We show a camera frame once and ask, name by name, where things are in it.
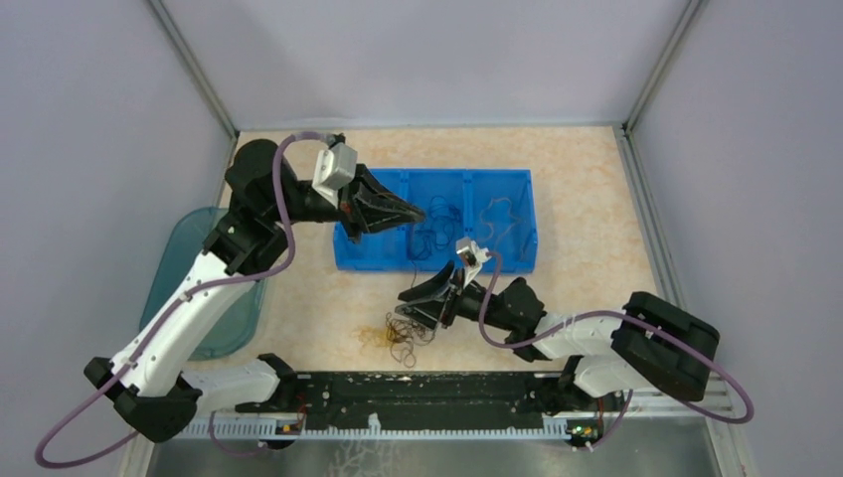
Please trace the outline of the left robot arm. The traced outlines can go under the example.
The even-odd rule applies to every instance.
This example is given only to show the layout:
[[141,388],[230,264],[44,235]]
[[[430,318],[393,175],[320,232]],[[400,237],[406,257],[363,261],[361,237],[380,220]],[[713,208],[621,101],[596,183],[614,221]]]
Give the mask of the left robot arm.
[[189,375],[185,365],[220,318],[256,283],[289,267],[297,223],[337,223],[359,240],[422,223],[424,211],[383,186],[341,134],[298,132],[242,146],[225,175],[225,215],[184,280],[136,338],[94,358],[88,380],[138,434],[160,443],[199,415],[239,405],[291,408],[294,370],[272,353],[246,365]]

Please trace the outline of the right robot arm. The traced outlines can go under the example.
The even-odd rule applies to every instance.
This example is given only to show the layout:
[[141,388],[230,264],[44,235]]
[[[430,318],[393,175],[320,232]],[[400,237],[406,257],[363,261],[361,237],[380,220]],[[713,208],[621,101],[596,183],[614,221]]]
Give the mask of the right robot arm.
[[672,303],[633,292],[619,310],[561,315],[523,277],[489,293],[449,261],[433,278],[399,293],[398,314],[430,329],[456,318],[503,330],[501,346],[526,362],[565,359],[560,396],[572,409],[619,391],[657,389],[686,402],[703,399],[719,331]]

